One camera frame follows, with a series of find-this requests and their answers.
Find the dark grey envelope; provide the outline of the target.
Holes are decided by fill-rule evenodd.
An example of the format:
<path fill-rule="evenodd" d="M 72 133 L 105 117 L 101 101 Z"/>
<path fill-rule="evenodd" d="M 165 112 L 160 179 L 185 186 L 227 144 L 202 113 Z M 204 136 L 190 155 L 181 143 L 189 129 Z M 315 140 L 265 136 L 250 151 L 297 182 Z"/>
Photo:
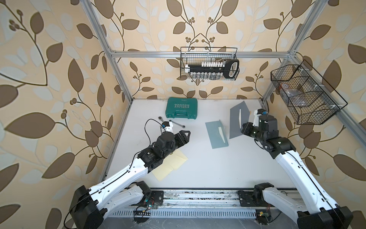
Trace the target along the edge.
<path fill-rule="evenodd" d="M 233 139 L 242 135 L 242 125 L 249 121 L 250 110 L 245 101 L 230 109 L 229 138 Z"/>

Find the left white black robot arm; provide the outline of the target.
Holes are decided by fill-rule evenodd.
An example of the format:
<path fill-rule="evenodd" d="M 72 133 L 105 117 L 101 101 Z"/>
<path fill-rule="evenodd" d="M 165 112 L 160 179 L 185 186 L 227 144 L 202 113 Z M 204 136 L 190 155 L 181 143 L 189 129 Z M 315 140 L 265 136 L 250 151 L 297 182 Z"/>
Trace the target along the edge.
<path fill-rule="evenodd" d="M 151 194 L 140 178 L 159 167 L 175 150 L 189 143 L 190 131 L 174 134 L 163 132 L 147 148 L 137 152 L 129 165 L 110 178 L 90 188 L 80 186 L 73 195 L 68 210 L 77 229 L 97 229 L 119 209 L 135 205 Z"/>

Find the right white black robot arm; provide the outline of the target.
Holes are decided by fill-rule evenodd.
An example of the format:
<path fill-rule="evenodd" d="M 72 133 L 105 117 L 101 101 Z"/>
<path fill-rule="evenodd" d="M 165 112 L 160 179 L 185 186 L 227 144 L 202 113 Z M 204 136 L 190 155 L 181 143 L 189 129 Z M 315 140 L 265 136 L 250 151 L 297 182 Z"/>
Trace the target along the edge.
<path fill-rule="evenodd" d="M 311 174 L 291 141 L 279 136 L 276 118 L 258 109 L 254 112 L 254 121 L 243 124 L 241 132 L 260 143 L 260 148 L 283 168 L 304 202 L 295 201 L 267 182 L 255 185 L 255 204 L 266 202 L 276 207 L 300 229 L 346 229 L 350 226 L 353 213 L 348 207 L 338 205 Z"/>

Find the light blue envelope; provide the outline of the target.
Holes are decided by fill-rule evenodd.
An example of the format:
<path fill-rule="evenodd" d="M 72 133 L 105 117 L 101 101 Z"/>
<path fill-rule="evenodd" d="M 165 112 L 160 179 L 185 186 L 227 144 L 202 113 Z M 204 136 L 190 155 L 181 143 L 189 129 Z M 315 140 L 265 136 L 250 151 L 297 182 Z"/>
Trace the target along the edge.
<path fill-rule="evenodd" d="M 225 128 L 220 120 L 207 122 L 205 125 L 212 149 L 224 148 L 229 146 Z"/>

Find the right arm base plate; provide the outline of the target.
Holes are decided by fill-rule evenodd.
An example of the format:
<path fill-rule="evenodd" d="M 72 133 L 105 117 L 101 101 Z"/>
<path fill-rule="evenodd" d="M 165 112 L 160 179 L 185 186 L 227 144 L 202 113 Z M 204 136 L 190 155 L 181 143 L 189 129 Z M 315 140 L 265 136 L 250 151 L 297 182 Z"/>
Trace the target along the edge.
<path fill-rule="evenodd" d="M 268 203 L 265 202 L 263 195 L 263 191 L 266 188 L 274 188 L 274 185 L 266 182 L 255 185 L 253 191 L 239 190 L 237 194 L 239 196 L 240 206 L 267 207 Z"/>

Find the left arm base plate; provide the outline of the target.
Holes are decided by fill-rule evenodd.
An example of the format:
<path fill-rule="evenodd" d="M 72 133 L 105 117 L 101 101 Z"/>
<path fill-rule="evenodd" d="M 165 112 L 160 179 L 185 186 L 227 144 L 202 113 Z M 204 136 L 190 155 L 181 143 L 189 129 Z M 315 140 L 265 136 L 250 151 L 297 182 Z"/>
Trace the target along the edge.
<path fill-rule="evenodd" d="M 151 189 L 144 181 L 133 182 L 125 189 L 129 190 L 134 186 L 141 188 L 143 197 L 139 202 L 132 204 L 132 206 L 143 207 L 149 204 L 152 206 L 161 206 L 163 204 L 164 191 Z"/>

